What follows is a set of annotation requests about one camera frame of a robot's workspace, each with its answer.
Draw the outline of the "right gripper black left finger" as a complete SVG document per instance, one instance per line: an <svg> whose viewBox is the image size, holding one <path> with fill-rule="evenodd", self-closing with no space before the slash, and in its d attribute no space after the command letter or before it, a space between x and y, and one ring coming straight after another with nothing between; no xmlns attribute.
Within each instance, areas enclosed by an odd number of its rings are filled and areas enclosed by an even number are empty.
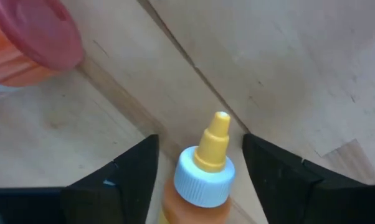
<svg viewBox="0 0 375 224"><path fill-rule="evenodd" d="M62 192L66 224L145 224L159 160L152 134Z"/></svg>

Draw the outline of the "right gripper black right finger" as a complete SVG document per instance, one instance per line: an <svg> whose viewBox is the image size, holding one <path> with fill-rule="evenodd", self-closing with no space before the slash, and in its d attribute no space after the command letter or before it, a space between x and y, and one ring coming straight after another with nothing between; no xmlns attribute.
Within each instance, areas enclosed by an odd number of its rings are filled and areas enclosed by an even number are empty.
<svg viewBox="0 0 375 224"><path fill-rule="evenodd" d="M253 134L242 143L247 170L269 224L356 224L366 219L362 183Z"/></svg>

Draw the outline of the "orange bottle with yellow tip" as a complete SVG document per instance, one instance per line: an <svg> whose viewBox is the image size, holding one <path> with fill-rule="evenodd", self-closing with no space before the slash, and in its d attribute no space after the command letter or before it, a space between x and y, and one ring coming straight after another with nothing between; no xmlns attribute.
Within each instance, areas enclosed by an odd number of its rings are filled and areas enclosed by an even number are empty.
<svg viewBox="0 0 375 224"><path fill-rule="evenodd" d="M180 154L164 185L158 224L226 224L235 167L227 157L230 116L218 111L197 146Z"/></svg>

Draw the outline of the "red food coloring bottle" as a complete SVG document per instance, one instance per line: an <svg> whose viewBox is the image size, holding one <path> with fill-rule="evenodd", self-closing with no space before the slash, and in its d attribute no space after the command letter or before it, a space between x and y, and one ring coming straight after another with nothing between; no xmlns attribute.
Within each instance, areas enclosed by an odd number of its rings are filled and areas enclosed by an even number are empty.
<svg viewBox="0 0 375 224"><path fill-rule="evenodd" d="M0 98L82 59L80 33L60 0L0 0Z"/></svg>

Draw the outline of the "clear plastic bin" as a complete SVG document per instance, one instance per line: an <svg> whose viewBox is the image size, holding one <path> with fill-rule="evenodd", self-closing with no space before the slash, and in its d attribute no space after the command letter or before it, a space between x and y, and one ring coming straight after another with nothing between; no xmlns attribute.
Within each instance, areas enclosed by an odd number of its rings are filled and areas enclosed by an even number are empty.
<svg viewBox="0 0 375 224"><path fill-rule="evenodd" d="M231 224L266 224L241 151L253 133L375 184L375 0L61 0L74 70L0 100L0 187L67 185L160 137L148 223L179 153L231 115Z"/></svg>

